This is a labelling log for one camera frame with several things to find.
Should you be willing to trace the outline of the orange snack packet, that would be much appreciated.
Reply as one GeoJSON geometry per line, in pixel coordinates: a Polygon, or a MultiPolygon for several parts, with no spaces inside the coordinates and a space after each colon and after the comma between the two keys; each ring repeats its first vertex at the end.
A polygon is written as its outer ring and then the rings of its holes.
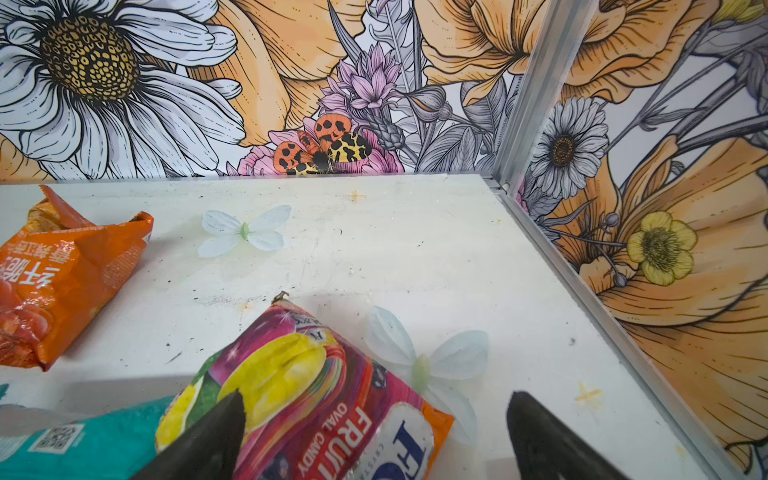
{"type": "Polygon", "coordinates": [[[154,219],[99,226],[41,190],[1,247],[1,363],[47,371],[129,280],[154,219]]]}

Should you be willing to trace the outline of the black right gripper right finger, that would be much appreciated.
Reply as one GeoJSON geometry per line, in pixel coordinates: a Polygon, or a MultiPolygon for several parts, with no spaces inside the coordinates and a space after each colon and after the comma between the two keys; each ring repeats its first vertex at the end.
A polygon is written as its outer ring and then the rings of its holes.
{"type": "Polygon", "coordinates": [[[512,394],[506,423],[523,480],[626,477],[526,391],[512,394]]]}

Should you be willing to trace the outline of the fruit oval candy packet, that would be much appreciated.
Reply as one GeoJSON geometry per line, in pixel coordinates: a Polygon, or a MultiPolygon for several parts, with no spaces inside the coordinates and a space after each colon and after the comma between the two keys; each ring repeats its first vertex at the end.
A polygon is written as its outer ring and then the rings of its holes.
{"type": "Polygon", "coordinates": [[[454,422],[283,298],[205,361],[166,409],[156,448],[233,392],[245,411],[238,479],[423,479],[454,422]]]}

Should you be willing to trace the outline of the teal snack packet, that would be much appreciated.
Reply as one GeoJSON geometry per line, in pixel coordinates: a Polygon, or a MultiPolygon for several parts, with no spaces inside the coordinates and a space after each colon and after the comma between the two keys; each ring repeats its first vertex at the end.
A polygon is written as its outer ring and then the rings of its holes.
{"type": "Polygon", "coordinates": [[[170,397],[85,418],[1,407],[3,479],[129,479],[156,456],[154,435],[170,397]]]}

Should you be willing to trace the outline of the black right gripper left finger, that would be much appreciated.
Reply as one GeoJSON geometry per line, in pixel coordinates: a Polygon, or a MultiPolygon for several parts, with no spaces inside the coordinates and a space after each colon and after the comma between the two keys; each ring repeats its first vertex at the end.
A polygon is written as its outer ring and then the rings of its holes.
{"type": "Polygon", "coordinates": [[[232,479],[245,423],[243,396],[235,391],[218,402],[132,479],[232,479]]]}

